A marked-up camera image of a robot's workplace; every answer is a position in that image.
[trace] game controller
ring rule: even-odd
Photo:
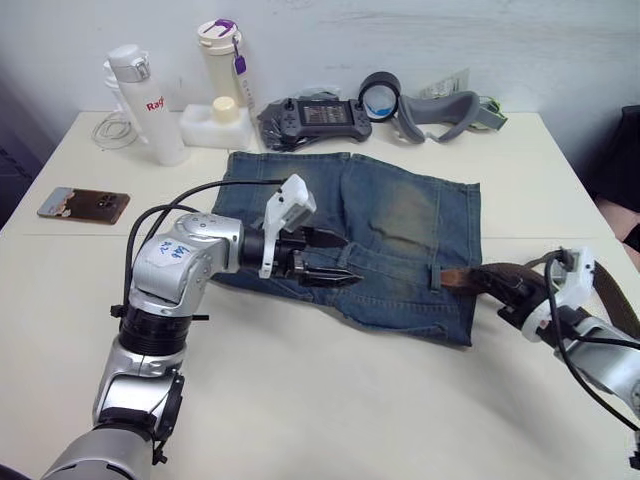
[[[358,100],[296,100],[282,102],[280,133],[285,143],[303,137],[346,136],[364,142],[371,135],[371,122]]]

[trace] smartphone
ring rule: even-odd
[[[113,225],[128,203],[129,195],[125,193],[58,187],[42,204],[38,215]]]

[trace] gray vr headset strap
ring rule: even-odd
[[[457,92],[447,97],[429,99],[400,96],[398,126],[401,133],[412,143],[423,143],[426,138],[444,143],[478,121],[494,129],[500,128],[505,122],[500,116],[481,108],[480,99],[475,92]],[[442,122],[454,125],[440,137],[431,133],[425,135],[417,127],[419,124]]]

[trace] blue denim fabric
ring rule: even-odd
[[[480,187],[424,175],[349,153],[233,153],[225,179],[275,179],[297,173],[318,206],[308,224],[349,239],[344,248],[309,248],[313,266],[346,267],[364,277],[344,289],[261,280],[253,272],[214,280],[335,307],[362,327],[471,345],[473,297],[440,287],[440,270],[479,265]],[[223,187],[213,211],[254,224],[274,189]]]

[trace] black tape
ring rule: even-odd
[[[386,87],[388,92],[388,105],[373,110],[365,101],[365,94],[374,87]],[[358,95],[358,103],[363,105],[367,117],[374,123],[382,123],[393,117],[398,110],[400,99],[400,80],[389,72],[375,72],[364,79],[360,85],[360,93]]]

